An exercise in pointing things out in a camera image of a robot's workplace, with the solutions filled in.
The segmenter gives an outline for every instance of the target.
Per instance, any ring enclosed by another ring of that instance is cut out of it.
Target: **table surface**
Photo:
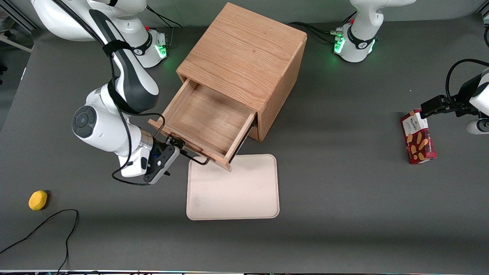
[[[333,29],[338,24],[323,24]],[[175,69],[204,32],[176,29],[169,59],[148,69],[162,112],[179,89]],[[273,154],[280,214],[269,220],[191,221],[188,160],[152,186],[111,179],[114,154],[71,132],[74,112],[110,78],[95,42],[46,31],[35,45],[0,136],[0,247],[50,214],[76,208],[66,269],[261,273],[489,273],[489,137],[473,117],[429,119],[438,159],[409,165],[400,118],[443,94],[450,66],[487,60],[480,15],[386,22],[359,64],[309,36],[297,84],[263,143],[240,154]],[[461,65],[452,91],[482,71]],[[131,118],[153,132],[147,118]],[[33,191],[52,193],[33,212]],[[65,212],[0,256],[2,269],[57,269],[74,214]]]

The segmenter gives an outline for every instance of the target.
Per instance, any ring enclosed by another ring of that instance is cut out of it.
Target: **yellow sponge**
[[[39,190],[32,193],[31,198],[29,199],[29,207],[32,210],[41,210],[44,205],[46,205],[47,201],[47,193]]]

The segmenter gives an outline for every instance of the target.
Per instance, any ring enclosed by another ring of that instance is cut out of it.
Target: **wooden drawer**
[[[163,115],[165,135],[182,139],[192,151],[231,171],[230,161],[253,126],[256,111],[187,78]],[[158,129],[162,119],[149,123]]]

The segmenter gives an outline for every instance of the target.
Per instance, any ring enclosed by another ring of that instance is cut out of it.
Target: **black cable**
[[[112,85],[115,87],[115,71],[114,71],[114,63],[112,61],[112,58],[110,58],[110,63],[111,63],[111,73],[112,73],[112,80],[111,81],[112,81]],[[158,131],[153,135],[153,138],[155,138],[158,135],[158,133],[165,126],[165,117],[162,114],[158,114],[158,113],[132,114],[132,113],[121,111],[120,108],[119,108],[119,106],[116,106],[116,107],[117,107],[117,111],[119,112],[119,115],[121,117],[122,123],[124,124],[124,128],[126,128],[126,134],[127,134],[127,138],[128,138],[128,142],[129,142],[129,153],[128,153],[126,162],[120,168],[118,168],[118,169],[116,169],[115,171],[112,172],[112,178],[114,180],[118,181],[118,182],[127,183],[127,184],[130,184],[130,185],[136,185],[136,186],[148,186],[148,185],[151,185],[149,183],[133,183],[133,182],[122,180],[122,179],[120,179],[120,178],[118,178],[118,177],[115,176],[118,172],[120,172],[122,169],[124,169],[124,167],[127,166],[127,164],[129,163],[129,159],[131,158],[131,155],[133,154],[133,152],[132,152],[133,144],[132,144],[132,139],[131,139],[131,132],[129,131],[129,127],[127,126],[126,119],[124,118],[124,115],[122,113],[126,113],[128,115],[134,115],[134,116],[157,115],[157,116],[161,117],[163,119],[163,123],[161,124],[160,128],[158,129]]]
[[[300,26],[304,26],[304,27],[306,27],[308,29],[313,29],[313,30],[315,30],[317,32],[320,32],[320,33],[325,33],[325,34],[329,34],[330,33],[328,31],[324,31],[324,30],[322,30],[320,28],[317,28],[317,27],[315,27],[315,26],[313,26],[311,24],[307,24],[307,23],[304,23],[304,22],[290,22],[289,25],[300,25]]]
[[[81,19],[78,14],[76,14],[70,7],[68,7],[64,2],[61,0],[53,0],[61,9],[63,9],[66,13],[68,13],[82,28],[89,33],[100,45],[104,45],[103,41],[96,35],[95,31],[85,22],[83,19]]]
[[[319,38],[319,39],[321,39],[321,40],[323,40],[323,41],[325,41],[325,42],[331,43],[331,44],[336,43],[336,41],[328,40],[328,39],[326,39],[326,38],[324,38],[324,37],[320,36],[318,33],[316,33],[316,31],[317,31],[317,32],[320,32],[320,33],[323,33],[323,34],[329,34],[329,32],[326,32],[326,31],[324,31],[324,30],[321,30],[321,29],[319,29],[319,28],[316,28],[316,27],[314,27],[314,26],[312,26],[312,25],[309,25],[309,24],[307,24],[307,23],[302,23],[302,22],[290,22],[290,23],[289,23],[289,25],[301,25],[301,26],[305,27],[307,30],[309,30],[309,31],[310,31],[310,32],[311,32],[313,35],[315,35],[317,38]]]
[[[132,114],[132,113],[128,113],[125,111],[122,111],[122,112],[125,114],[128,114],[128,115],[134,115],[134,116],[157,115],[157,116],[161,117],[161,119],[163,119],[163,124],[158,128],[158,131],[153,135],[154,138],[158,135],[159,132],[161,132],[161,130],[163,130],[163,127],[165,127],[165,117],[162,114],[158,114],[158,113]]]
[[[87,31],[96,41],[98,41],[100,43],[100,45],[104,45],[103,41],[100,39],[100,37],[98,37],[95,33],[95,31],[85,22],[83,21],[83,19],[81,19],[73,10],[71,10],[65,3],[63,3],[62,1],[60,0],[54,0],[55,3],[60,7],[62,8],[66,13],[68,13],[79,25],[82,26],[82,28]],[[114,71],[114,64],[113,64],[113,60],[112,60],[112,57],[109,57],[109,61],[110,61],[110,64],[111,64],[111,73],[112,73],[112,85],[115,87],[115,71]],[[123,166],[121,166],[119,169],[115,170],[113,173],[112,173],[112,178],[115,179],[116,181],[119,181],[119,182],[122,182],[122,183],[127,183],[127,184],[131,184],[131,185],[138,185],[138,186],[145,186],[145,185],[150,185],[149,183],[132,183],[132,182],[128,182],[128,181],[125,181],[125,180],[121,180],[119,178],[117,178],[115,176],[115,174],[119,171],[121,171],[124,167],[127,166],[127,164],[129,163],[129,158],[131,157],[131,150],[132,150],[132,141],[131,141],[131,132],[129,131],[129,128],[127,126],[127,123],[126,123],[126,120],[124,118],[124,115],[122,114],[121,110],[119,109],[119,107],[117,106],[117,110],[119,112],[119,115],[122,119],[122,122],[124,123],[124,127],[126,128],[126,133],[127,133],[127,136],[128,136],[128,140],[129,140],[129,155],[126,159],[126,162],[124,163]],[[161,131],[162,127],[164,126],[164,122],[165,122],[165,118],[158,114],[160,117],[163,118],[163,124],[161,125],[161,128],[159,131]]]
[[[455,106],[457,109],[459,109],[461,112],[463,112],[462,108],[460,108],[460,106],[457,104],[455,104],[453,102],[453,98],[452,96],[450,95],[450,77],[452,76],[452,73],[453,73],[453,70],[461,63],[464,63],[464,62],[472,62],[472,63],[477,63],[477,64],[480,64],[480,65],[484,65],[484,66],[487,66],[489,67],[489,63],[488,62],[484,62],[484,61],[481,61],[481,60],[477,60],[477,59],[472,59],[472,58],[467,58],[467,59],[462,59],[462,60],[459,60],[457,61],[455,64],[452,65],[452,67],[448,70],[448,74],[446,75],[446,81],[445,81],[445,93],[446,93],[446,96],[448,97],[448,100],[450,101],[450,103]]]
[[[149,11],[151,11],[152,13],[156,14],[158,17],[160,17],[162,20],[163,20],[163,19],[166,19],[166,20],[168,20],[168,21],[170,21],[170,22],[172,22],[172,23],[177,24],[177,25],[178,25],[180,28],[183,28],[183,26],[182,26],[182,25],[180,25],[179,23],[177,23],[177,22],[175,22],[175,21],[171,20],[171,19],[170,19],[170,18],[168,18],[168,17],[164,17],[163,15],[161,15],[161,14],[157,13],[157,12],[156,12],[155,10],[153,10],[153,9],[152,9],[150,6],[146,6],[146,8],[147,8]]]
[[[63,265],[65,265],[66,261],[68,261],[68,257],[69,257],[69,252],[68,252],[68,240],[69,238],[71,237],[71,235],[73,234],[73,232],[75,231],[75,228],[76,228],[76,225],[78,224],[78,220],[80,218],[80,213],[78,212],[78,210],[76,209],[64,209],[64,210],[60,210],[54,214],[52,214],[51,216],[49,216],[47,219],[45,219],[40,225],[38,225],[34,230],[31,231],[31,233],[29,233],[29,235],[27,235],[27,237],[25,237],[24,239],[20,240],[20,241],[17,241],[15,242],[14,244],[11,244],[10,246],[8,246],[7,248],[5,248],[4,250],[2,250],[0,252],[0,254],[4,253],[5,251],[9,250],[10,248],[16,246],[17,244],[27,240],[30,236],[32,236],[32,234],[34,234],[34,232],[36,232],[41,226],[43,226],[46,222],[48,222],[52,217],[58,215],[59,213],[61,212],[65,212],[65,211],[75,211],[76,212],[76,217],[75,217],[75,222],[73,224],[73,228],[71,229],[71,232],[69,233],[68,237],[66,238],[66,241],[65,241],[65,246],[66,246],[66,255],[65,255],[65,260],[63,261],[63,263],[60,265],[60,267],[58,268],[58,272],[56,274],[59,274],[60,273],[60,270],[61,268],[63,267]]]
[[[343,20],[343,23],[346,23],[348,20],[350,20],[351,17],[353,17],[353,15],[356,14],[356,11],[354,13],[352,13],[350,16],[348,16],[347,18],[345,18],[345,20]]]

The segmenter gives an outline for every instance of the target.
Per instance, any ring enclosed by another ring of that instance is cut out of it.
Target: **metal frame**
[[[0,7],[3,8],[12,17],[15,22],[21,25],[24,29],[31,31],[40,29],[25,13],[23,13],[11,0],[0,0]]]

